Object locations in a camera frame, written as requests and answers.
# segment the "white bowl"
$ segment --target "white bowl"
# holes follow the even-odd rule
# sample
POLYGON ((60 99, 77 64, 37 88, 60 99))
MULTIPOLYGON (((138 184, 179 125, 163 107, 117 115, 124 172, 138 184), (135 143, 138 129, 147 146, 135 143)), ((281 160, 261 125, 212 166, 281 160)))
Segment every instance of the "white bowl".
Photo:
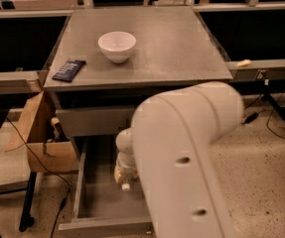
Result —
POLYGON ((126 32, 110 32, 98 40, 98 45, 103 54, 117 63, 130 58, 135 44, 135 37, 126 32))

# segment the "desk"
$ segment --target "desk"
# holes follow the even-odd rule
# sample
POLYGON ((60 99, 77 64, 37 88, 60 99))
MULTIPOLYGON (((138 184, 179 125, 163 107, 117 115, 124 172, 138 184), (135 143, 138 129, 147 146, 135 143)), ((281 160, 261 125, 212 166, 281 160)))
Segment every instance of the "desk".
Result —
MULTIPOLYGON (((105 148, 113 145, 114 139, 105 135, 116 135, 130 126, 136 105, 149 95, 170 87, 230 79, 231 74, 221 55, 190 7, 74 11, 53 60, 45 89, 51 93, 57 115, 75 148, 79 138, 94 136, 94 140, 88 144, 89 149, 81 153, 74 219, 72 223, 60 226, 64 234, 67 237, 110 237, 145 232, 150 218, 143 194, 133 200, 123 199, 128 195, 119 195, 117 189, 114 191, 110 174, 93 175, 92 172, 101 169, 86 166, 95 162, 94 154, 100 156, 100 152, 96 152, 98 147, 91 146, 103 140, 101 153, 106 154, 105 148), (111 31, 130 32, 137 39, 134 54, 125 63, 112 63, 99 50, 97 40, 111 31), (52 80, 67 59, 86 60, 86 65, 72 83, 52 80), (85 160, 87 152, 92 160, 85 160), (97 196, 101 193, 101 186, 93 186, 90 183, 92 178, 85 177, 88 173, 92 178, 103 177, 103 187, 109 185, 109 190, 104 191, 113 191, 116 195, 105 192, 104 196, 97 196), (124 203, 123 209, 115 210, 113 207, 116 206, 110 203, 114 201, 124 203), (131 210, 136 205, 144 205, 138 207, 138 214, 131 210)), ((113 154, 107 156, 112 159, 115 151, 111 149, 110 152, 113 154)))

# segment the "concrete floor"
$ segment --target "concrete floor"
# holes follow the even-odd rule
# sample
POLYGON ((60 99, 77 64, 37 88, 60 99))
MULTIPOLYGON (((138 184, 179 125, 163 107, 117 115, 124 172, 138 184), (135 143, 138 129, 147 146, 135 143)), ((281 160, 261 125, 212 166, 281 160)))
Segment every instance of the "concrete floor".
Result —
MULTIPOLYGON (((238 238, 285 237, 285 140, 267 129, 271 110, 267 103, 255 103, 245 110, 245 116, 262 111, 259 117, 250 124, 239 125, 211 147, 238 238)), ((276 113, 271 116, 269 127, 285 137, 285 124, 276 113)), ((29 173, 24 148, 11 153, 3 151, 12 132, 9 123, 0 129, 0 183, 25 179, 29 173)), ((71 221, 76 176, 76 172, 63 175, 71 185, 71 195, 58 218, 54 237, 64 237, 58 226, 71 221)), ((0 234, 3 238, 50 237, 65 194, 66 184, 60 178, 39 175, 31 210, 35 224, 24 233, 18 230, 24 192, 1 196, 0 234)))

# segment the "drawer front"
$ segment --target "drawer front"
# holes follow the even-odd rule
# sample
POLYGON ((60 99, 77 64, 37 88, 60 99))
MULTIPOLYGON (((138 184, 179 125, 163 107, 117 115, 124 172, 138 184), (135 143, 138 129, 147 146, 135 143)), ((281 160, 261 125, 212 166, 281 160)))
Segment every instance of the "drawer front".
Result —
POLYGON ((118 134, 130 126, 133 106, 92 107, 58 110, 68 137, 118 134))
POLYGON ((87 137, 82 147, 71 223, 66 237, 118 237, 152 233, 151 217, 139 180, 130 191, 114 181, 114 136, 87 137))

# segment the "open drawer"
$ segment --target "open drawer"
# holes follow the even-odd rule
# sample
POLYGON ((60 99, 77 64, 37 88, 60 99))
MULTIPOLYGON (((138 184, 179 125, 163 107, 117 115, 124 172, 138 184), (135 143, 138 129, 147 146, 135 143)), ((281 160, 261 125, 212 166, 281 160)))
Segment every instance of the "open drawer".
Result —
POLYGON ((151 218, 139 180, 129 191, 122 191, 114 180, 114 140, 109 135, 84 140, 73 219, 59 227, 66 237, 116 237, 150 230, 151 218))

